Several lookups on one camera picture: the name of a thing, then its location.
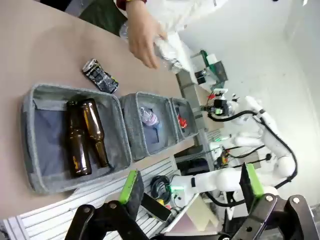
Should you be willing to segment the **person's left hand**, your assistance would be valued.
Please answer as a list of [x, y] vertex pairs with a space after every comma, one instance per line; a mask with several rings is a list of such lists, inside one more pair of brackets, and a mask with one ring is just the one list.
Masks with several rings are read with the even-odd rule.
[[167, 39], [166, 31], [148, 12], [145, 3], [141, 0], [128, 1], [126, 13], [130, 52], [148, 68], [157, 69], [154, 40]]

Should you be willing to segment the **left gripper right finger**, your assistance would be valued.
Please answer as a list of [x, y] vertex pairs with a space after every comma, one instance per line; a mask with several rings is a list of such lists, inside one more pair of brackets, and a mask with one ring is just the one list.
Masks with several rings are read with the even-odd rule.
[[233, 240], [258, 240], [265, 230], [278, 229], [284, 240], [315, 240], [317, 227], [312, 211], [302, 195], [287, 200], [265, 193], [252, 164], [241, 167], [239, 184], [248, 216]]

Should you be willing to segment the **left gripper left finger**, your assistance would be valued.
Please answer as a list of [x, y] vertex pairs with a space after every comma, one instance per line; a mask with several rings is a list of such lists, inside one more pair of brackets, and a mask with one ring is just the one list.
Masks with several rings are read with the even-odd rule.
[[102, 240], [116, 231], [123, 240], [148, 240], [136, 222], [145, 194], [141, 172], [129, 172], [117, 200], [99, 208], [90, 204], [79, 206], [65, 236], [66, 240]]

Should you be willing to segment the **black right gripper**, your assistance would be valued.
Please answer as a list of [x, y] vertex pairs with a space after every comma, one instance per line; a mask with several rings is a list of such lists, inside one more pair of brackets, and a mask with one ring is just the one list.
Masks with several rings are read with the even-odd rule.
[[215, 99], [213, 101], [213, 113], [217, 116], [228, 116], [229, 105], [225, 99]]

